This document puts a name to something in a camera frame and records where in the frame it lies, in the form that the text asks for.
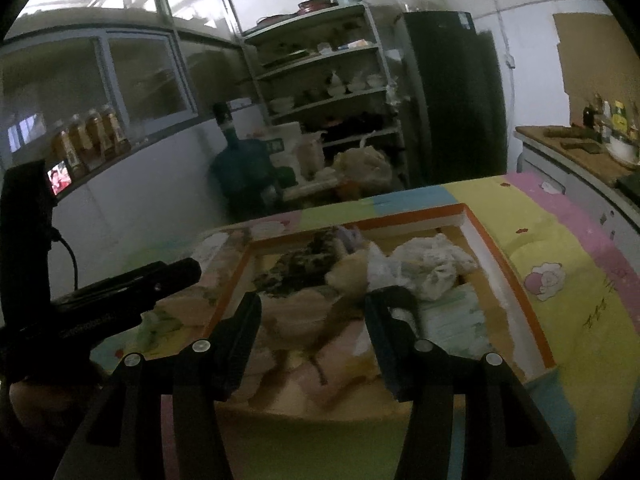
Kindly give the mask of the white fluffy cloth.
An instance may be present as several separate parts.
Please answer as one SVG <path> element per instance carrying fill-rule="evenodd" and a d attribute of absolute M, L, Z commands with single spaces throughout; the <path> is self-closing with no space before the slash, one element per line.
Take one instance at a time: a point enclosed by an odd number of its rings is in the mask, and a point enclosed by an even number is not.
<path fill-rule="evenodd" d="M 460 276 L 480 266 L 445 234 L 413 237 L 385 255 L 377 244 L 368 247 L 368 291 L 400 286 L 420 301 L 439 300 L 456 286 Z"/>

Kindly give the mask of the cream plush toy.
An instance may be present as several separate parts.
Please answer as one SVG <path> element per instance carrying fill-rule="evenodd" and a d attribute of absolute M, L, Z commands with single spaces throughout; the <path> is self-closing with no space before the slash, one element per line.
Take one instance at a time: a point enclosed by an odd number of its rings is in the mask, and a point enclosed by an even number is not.
<path fill-rule="evenodd" d="M 363 296 L 368 290 L 368 257 L 367 249 L 359 249 L 337 261 L 326 274 L 326 284 L 345 297 Z"/>

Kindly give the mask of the leopard print cloth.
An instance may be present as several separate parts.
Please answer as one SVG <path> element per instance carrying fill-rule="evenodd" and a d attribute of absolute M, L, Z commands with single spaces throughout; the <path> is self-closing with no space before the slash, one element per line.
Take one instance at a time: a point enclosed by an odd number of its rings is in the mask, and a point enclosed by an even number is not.
<path fill-rule="evenodd" d="M 324 229 L 304 247 L 286 252 L 277 262 L 254 278 L 256 292 L 286 297 L 309 287 L 326 284 L 326 274 L 341 260 L 344 245 L 337 228 Z"/>

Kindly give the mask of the purple soft cloth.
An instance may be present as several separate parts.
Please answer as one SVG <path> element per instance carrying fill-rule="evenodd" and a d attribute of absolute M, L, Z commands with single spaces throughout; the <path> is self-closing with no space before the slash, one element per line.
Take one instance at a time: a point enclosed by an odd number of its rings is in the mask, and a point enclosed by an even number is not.
<path fill-rule="evenodd" d="M 346 226 L 335 228 L 335 239 L 338 251 L 343 255 L 350 255 L 360 249 L 366 249 L 369 244 L 357 228 L 346 228 Z"/>

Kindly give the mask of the small lit screen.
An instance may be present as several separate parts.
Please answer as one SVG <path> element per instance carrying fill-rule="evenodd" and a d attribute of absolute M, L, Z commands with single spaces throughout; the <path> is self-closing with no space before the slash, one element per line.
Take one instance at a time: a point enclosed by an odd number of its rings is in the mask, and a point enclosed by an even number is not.
<path fill-rule="evenodd" d="M 64 160 L 57 162 L 48 170 L 48 179 L 54 195 L 61 194 L 73 183 L 72 176 Z"/>

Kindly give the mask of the amber liquid bottles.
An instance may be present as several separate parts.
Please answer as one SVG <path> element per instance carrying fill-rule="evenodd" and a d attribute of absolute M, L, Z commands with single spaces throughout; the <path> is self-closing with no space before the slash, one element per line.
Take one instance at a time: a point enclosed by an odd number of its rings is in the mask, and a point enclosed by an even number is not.
<path fill-rule="evenodd" d="M 114 107 L 104 104 L 85 115 L 73 114 L 52 128 L 53 165 L 64 160 L 73 183 L 131 150 Z"/>

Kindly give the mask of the orange rimmed cardboard box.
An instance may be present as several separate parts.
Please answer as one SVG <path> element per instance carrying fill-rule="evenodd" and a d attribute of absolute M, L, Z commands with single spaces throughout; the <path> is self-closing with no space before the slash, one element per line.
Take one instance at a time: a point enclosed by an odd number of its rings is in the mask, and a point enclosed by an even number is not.
<path fill-rule="evenodd" d="M 554 367 L 533 308 L 484 226 L 465 204 L 362 220 L 366 246 L 342 275 L 358 289 L 321 284 L 262 295 L 262 324 L 239 389 L 220 404 L 249 419 L 352 424 L 404 419 L 437 386 L 465 392 L 495 353 L 520 382 Z M 397 276 L 392 255 L 445 235 L 475 263 L 437 300 Z"/>

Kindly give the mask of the kitchen counter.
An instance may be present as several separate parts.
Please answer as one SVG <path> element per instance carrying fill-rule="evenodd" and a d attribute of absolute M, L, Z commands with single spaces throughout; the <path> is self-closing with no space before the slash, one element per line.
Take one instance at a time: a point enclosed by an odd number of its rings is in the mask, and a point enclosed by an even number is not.
<path fill-rule="evenodd" d="M 638 226 L 639 206 L 618 186 L 618 180 L 633 176 L 634 172 L 616 162 L 605 148 L 600 148 L 597 154 L 589 154 L 582 148 L 567 150 L 564 144 L 579 144 L 584 139 L 550 138 L 547 132 L 554 128 L 515 128 L 514 136 L 523 143 L 520 169 L 532 170 L 540 176 L 549 177 L 565 192 L 568 191 L 568 177 L 573 176 L 588 184 L 613 204 L 622 216 Z"/>

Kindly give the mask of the white plastic bag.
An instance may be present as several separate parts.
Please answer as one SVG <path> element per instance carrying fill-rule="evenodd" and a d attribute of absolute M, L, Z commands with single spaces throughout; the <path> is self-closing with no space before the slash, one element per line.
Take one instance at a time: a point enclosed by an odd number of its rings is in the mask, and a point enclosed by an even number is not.
<path fill-rule="evenodd" d="M 369 144 L 370 134 L 356 148 L 338 153 L 332 168 L 364 192 L 388 192 L 393 187 L 393 167 L 383 152 Z"/>

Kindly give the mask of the black refrigerator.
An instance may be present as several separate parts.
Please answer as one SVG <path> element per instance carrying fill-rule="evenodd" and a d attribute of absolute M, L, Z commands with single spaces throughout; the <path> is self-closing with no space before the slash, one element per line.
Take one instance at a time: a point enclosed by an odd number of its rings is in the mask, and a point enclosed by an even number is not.
<path fill-rule="evenodd" d="M 395 23 L 420 127 L 414 160 L 426 184 L 506 171 L 506 106 L 495 43 L 460 11 L 403 13 Z"/>

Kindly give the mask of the brown cardboard sheet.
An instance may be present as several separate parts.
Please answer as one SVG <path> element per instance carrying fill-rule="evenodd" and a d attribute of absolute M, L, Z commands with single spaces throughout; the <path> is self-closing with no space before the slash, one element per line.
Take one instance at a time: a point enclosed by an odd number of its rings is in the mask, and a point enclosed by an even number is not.
<path fill-rule="evenodd" d="M 639 57 L 614 16 L 558 13 L 553 19 L 571 122 L 582 121 L 595 96 L 627 110 L 639 103 Z"/>

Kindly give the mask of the metal storage shelf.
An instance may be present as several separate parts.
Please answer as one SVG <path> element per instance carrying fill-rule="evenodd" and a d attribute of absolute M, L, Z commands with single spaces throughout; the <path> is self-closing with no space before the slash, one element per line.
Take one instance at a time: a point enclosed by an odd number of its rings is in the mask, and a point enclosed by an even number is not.
<path fill-rule="evenodd" d="M 367 3 L 265 20 L 244 32 L 242 47 L 271 125 L 297 122 L 318 133 L 329 164 L 371 145 L 409 185 L 394 81 Z"/>

